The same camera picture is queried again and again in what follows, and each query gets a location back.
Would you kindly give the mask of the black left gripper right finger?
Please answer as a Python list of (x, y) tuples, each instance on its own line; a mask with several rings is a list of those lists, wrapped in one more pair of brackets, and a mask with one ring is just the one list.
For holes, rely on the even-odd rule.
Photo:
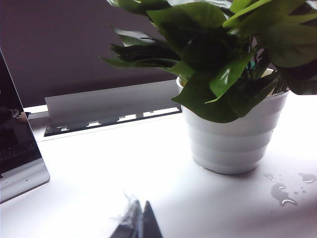
[(149, 201), (146, 201), (143, 211), (143, 237), (163, 238)]

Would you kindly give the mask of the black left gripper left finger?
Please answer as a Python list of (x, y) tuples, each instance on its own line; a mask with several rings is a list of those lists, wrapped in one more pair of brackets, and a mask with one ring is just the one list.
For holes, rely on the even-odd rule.
[(139, 200), (134, 200), (110, 238), (142, 238), (142, 208)]

